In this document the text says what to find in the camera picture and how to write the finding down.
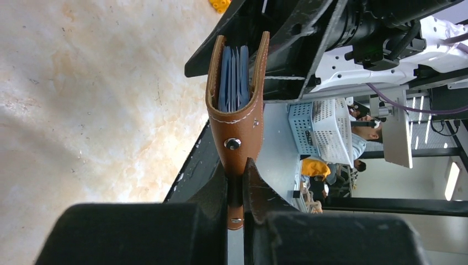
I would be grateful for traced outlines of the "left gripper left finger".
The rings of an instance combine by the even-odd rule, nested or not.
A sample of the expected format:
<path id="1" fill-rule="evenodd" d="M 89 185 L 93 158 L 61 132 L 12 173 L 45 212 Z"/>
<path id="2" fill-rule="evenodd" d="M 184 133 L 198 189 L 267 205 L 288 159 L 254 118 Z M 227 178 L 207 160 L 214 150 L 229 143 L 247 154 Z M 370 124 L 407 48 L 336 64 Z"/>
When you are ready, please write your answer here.
<path id="1" fill-rule="evenodd" d="M 227 180 L 217 165 L 183 203 L 76 204 L 36 264 L 226 264 Z"/>

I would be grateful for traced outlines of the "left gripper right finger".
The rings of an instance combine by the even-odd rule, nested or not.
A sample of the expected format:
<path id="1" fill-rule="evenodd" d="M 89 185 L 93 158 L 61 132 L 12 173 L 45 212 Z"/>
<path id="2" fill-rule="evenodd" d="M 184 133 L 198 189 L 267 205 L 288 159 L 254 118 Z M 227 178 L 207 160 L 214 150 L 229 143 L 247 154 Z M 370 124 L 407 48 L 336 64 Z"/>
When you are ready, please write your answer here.
<path id="1" fill-rule="evenodd" d="M 416 230 L 392 215 L 309 214 L 290 205 L 248 158 L 245 264 L 427 264 Z"/>

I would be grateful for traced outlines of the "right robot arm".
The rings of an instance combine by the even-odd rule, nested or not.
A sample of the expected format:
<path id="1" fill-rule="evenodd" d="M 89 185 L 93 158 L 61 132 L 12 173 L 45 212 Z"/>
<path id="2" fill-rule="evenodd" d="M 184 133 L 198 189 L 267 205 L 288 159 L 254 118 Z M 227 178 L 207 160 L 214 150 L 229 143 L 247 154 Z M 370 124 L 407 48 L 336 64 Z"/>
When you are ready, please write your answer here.
<path id="1" fill-rule="evenodd" d="M 247 45 L 250 61 L 270 34 L 263 98 L 297 102 L 367 83 L 440 87 L 467 80 L 467 24 L 435 13 L 461 1 L 232 1 L 186 62 L 187 77 L 207 74 L 215 40 Z"/>

